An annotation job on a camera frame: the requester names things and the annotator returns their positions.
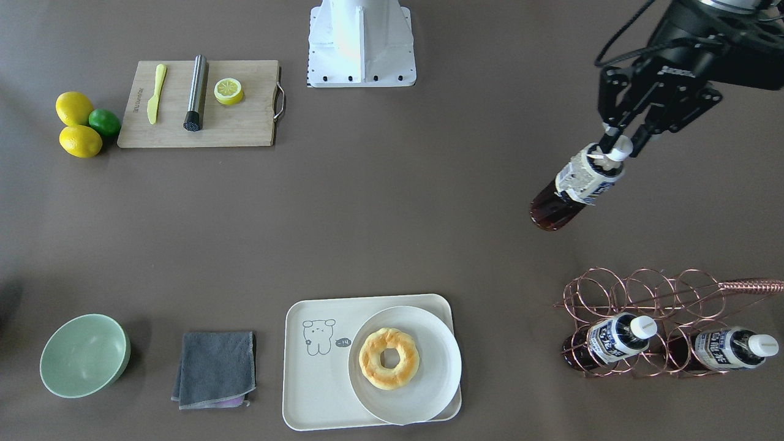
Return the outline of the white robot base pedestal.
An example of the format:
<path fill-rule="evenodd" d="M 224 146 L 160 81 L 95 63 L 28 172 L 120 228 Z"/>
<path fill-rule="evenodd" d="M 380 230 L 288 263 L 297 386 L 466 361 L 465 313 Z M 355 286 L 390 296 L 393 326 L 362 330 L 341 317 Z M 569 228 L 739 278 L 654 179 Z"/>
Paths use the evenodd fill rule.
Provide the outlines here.
<path fill-rule="evenodd" d="M 310 11 L 306 84 L 391 88 L 417 82 L 412 15 L 398 1 L 323 1 Z"/>

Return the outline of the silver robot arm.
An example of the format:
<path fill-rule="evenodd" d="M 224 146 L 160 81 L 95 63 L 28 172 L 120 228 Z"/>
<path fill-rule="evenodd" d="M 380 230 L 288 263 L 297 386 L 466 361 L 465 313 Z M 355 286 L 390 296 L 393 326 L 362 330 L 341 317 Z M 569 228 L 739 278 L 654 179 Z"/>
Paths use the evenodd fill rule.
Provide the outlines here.
<path fill-rule="evenodd" d="M 713 83 L 781 89 L 782 17 L 766 14 L 773 7 L 779 2 L 672 1 L 646 47 L 611 59 L 602 48 L 594 64 L 603 153 L 641 113 L 632 157 L 652 137 L 677 133 L 722 100 Z"/>

